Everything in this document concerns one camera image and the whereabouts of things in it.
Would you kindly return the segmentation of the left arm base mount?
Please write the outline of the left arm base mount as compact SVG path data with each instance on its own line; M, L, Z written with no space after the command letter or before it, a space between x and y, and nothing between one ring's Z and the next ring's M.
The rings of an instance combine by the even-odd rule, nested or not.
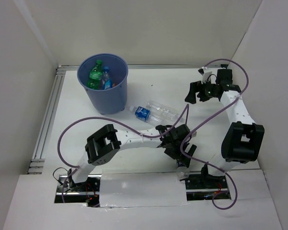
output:
M53 176L57 182L54 203L84 203L88 207L100 207L99 191L100 191L100 174L91 174L87 181L78 188L71 189L68 182L63 185L66 175Z

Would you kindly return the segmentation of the clear bottle white cap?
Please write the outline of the clear bottle white cap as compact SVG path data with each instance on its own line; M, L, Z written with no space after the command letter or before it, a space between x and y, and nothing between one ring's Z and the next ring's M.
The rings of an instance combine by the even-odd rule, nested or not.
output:
M149 101L146 104L146 108L167 120L177 120L180 116L180 114L175 109L155 101Z

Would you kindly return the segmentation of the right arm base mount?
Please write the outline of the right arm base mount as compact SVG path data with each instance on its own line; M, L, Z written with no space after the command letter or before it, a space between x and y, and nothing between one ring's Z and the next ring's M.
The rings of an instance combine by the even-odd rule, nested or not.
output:
M231 199L225 176L205 180L200 173L191 173L181 182L185 182L187 201L211 200L219 193L215 199Z

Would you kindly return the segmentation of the green plastic bottle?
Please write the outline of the green plastic bottle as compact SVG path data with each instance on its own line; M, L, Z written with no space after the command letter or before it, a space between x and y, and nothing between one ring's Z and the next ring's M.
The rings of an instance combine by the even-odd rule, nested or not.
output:
M102 77L102 60L97 60L95 67L90 71L87 87L90 89L98 90Z

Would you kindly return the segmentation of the crushed bottle blue label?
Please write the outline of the crushed bottle blue label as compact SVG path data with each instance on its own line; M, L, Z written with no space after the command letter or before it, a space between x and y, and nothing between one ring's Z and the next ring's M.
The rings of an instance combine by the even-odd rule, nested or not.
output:
M112 80L109 76L109 67L103 67L103 74L101 78L101 89L106 90L112 88Z

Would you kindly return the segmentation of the blue label water bottle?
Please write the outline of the blue label water bottle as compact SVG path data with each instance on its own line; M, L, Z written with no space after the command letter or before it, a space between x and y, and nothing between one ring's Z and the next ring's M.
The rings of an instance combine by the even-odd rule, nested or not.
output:
M136 118L151 124L153 126L164 125L165 121L160 116L152 113L149 109L141 106L130 106L129 111L132 112Z

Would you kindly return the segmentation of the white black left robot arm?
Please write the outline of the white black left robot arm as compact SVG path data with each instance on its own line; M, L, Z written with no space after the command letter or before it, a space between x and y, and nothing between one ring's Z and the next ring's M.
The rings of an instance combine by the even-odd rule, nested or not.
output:
M191 159L180 151L180 145L190 132L186 124L174 127L167 134L158 136L170 129L170 125L158 125L155 128L141 130L137 135L127 130L117 130L112 124L105 125L87 138L85 152L78 161L79 168L68 176L68 186L72 191L80 191L88 181L88 175L97 166L108 163L120 150L135 148L164 148L164 153L174 159L181 175L186 175Z

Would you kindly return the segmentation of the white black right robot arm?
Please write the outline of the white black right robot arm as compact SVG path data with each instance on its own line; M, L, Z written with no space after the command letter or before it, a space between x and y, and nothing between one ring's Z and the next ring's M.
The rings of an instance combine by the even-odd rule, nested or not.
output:
M202 80L190 83L185 102L195 104L217 98L226 109L230 127L221 144L221 153L214 155L201 169L200 183L212 187L232 168L255 161L264 137L264 127L251 118L242 99L242 90L233 83L232 70L218 69L216 80L207 68L199 69Z

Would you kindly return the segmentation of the small pepsi bottle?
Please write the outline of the small pepsi bottle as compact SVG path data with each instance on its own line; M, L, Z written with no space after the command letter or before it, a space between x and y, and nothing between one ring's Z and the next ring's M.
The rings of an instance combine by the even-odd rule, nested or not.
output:
M184 180L189 177L190 170L184 163L177 161L176 175L179 180Z

